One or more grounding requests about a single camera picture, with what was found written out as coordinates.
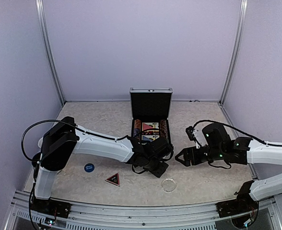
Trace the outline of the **blue playing card deck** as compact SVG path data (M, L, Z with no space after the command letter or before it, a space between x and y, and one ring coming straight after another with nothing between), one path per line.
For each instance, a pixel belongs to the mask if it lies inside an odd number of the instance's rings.
M141 136L141 140L144 142L152 142L155 141L156 139L158 139L160 136L159 135L142 135Z

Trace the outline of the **aluminium poker case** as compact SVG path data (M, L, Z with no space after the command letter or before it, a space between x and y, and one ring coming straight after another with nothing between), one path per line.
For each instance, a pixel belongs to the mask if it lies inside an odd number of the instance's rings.
M130 93L130 103L131 103L131 113L132 113L132 129L133 132L133 122L139 119L144 122L156 122L159 123L160 120L166 120L168 129L168 143L171 143L170 129L169 129L169 112L171 107L171 99L173 90L172 88L140 88L132 87L129 90ZM142 135L159 135L159 131L148 131L142 132ZM142 144L150 143L140 140Z

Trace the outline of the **red playing card deck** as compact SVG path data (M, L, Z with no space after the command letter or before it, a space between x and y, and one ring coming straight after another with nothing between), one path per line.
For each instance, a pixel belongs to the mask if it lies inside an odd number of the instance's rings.
M159 123L144 122L142 123L142 132L159 131Z

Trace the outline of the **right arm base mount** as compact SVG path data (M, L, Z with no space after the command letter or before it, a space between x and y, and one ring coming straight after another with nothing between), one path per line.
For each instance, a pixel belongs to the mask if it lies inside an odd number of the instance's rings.
M243 183L239 192L236 193L235 199L216 204L220 218L249 212L259 207L259 202L253 200L249 195L253 183L254 181Z

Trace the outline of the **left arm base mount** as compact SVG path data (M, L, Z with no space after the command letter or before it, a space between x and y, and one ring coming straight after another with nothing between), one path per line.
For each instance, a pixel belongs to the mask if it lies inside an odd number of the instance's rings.
M39 213L54 217L67 219L70 213L71 204L68 202L53 199L43 200L35 197L31 198L30 209Z

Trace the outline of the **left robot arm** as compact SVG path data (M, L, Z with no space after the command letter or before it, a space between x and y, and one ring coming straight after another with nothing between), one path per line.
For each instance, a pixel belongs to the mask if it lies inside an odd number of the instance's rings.
M132 168L140 167L157 178L165 173L167 161L174 155L173 146L165 138L143 144L131 136L103 135L77 125L70 116L52 120L52 123L53 127L42 137L39 155L25 156L35 165L33 194L36 206L44 213L55 208L50 199L52 186L57 173L65 168L72 154L114 159Z

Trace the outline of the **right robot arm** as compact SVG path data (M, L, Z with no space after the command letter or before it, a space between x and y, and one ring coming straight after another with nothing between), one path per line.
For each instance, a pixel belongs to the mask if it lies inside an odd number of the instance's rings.
M282 142L268 142L243 132L241 137L231 139L226 131L227 124L207 120L201 132L196 126L186 128L188 138L194 147L182 149L175 160L186 167L223 160L230 169L232 164L272 164L282 165ZM244 212L253 201L282 194L282 173L264 180L249 181L242 185L233 209Z

